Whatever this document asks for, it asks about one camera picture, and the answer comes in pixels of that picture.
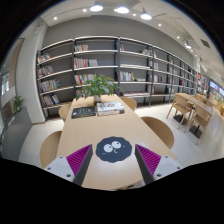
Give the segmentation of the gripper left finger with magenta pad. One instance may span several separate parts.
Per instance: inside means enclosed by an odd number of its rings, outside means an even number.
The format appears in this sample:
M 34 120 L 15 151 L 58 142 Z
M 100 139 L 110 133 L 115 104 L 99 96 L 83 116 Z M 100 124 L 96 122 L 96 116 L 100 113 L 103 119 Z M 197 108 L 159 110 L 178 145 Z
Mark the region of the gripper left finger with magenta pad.
M 81 186 L 92 155 L 92 145 L 87 145 L 67 157 L 57 157 L 45 168 L 45 170 Z

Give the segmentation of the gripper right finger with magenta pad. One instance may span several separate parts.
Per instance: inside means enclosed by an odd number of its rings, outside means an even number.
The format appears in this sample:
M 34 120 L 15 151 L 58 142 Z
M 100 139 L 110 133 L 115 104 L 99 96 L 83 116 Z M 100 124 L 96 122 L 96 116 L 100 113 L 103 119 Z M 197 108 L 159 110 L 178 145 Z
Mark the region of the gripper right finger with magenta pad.
M 145 184 L 152 183 L 182 169 L 169 155 L 160 156 L 141 145 L 135 145 L 137 158 Z

